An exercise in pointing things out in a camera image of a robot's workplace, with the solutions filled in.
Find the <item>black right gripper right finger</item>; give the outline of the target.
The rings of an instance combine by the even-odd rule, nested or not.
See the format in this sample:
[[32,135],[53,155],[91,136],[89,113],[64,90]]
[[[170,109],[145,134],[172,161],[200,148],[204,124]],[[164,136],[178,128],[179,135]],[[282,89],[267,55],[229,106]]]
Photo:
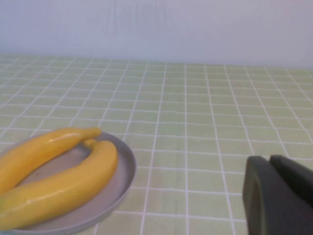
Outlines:
[[289,188],[312,207],[313,171],[282,155],[271,155],[269,162]]

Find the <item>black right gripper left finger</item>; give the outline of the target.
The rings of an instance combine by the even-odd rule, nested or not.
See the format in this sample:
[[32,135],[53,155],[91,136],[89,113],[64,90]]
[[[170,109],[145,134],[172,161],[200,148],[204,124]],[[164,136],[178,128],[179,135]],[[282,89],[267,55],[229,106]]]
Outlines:
[[311,235],[313,207],[261,156],[246,161],[243,204],[250,235]]

